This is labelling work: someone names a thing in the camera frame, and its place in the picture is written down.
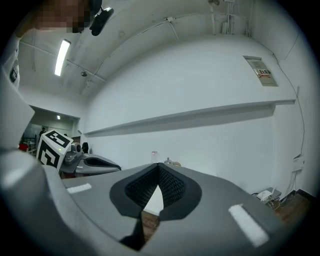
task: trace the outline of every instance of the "small bottle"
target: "small bottle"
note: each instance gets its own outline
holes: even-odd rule
[[[152,151],[151,152],[151,164],[158,163],[158,152]]]
[[[169,157],[166,158],[166,160],[164,161],[165,164],[169,164],[169,165],[173,165],[174,162],[172,162]]]

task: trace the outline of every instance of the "electrical outlet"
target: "electrical outlet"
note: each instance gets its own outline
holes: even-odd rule
[[[292,172],[296,172],[302,170],[305,165],[305,158],[302,156],[297,156],[293,159],[293,170]]]

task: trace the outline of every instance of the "white strip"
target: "white strip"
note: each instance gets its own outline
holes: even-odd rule
[[[61,75],[62,65],[64,64],[65,57],[66,57],[66,54],[67,54],[69,46],[70,46],[69,42],[67,42],[66,40],[62,41],[61,46],[60,46],[60,50],[59,50],[59,53],[58,53],[58,57],[56,59],[56,64],[55,64],[54,73],[57,76]]]
[[[241,204],[231,206],[229,212],[254,247],[269,240],[268,234],[255,222]]]
[[[89,190],[91,188],[92,188],[92,186],[89,183],[87,183],[87,184],[80,185],[80,186],[69,187],[66,190],[69,192],[69,194],[74,194],[74,193]]]

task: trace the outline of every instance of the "red object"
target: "red object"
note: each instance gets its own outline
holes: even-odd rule
[[[28,149],[28,145],[26,145],[26,144],[19,144],[19,149],[20,149],[20,150],[27,150],[27,149]]]

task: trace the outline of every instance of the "ceiling light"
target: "ceiling light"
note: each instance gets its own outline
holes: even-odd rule
[[[61,75],[62,65],[64,64],[64,60],[70,45],[71,43],[66,39],[64,39],[61,43],[58,58],[56,59],[56,65],[55,65],[55,71],[54,71],[54,74],[56,74],[59,77]]]

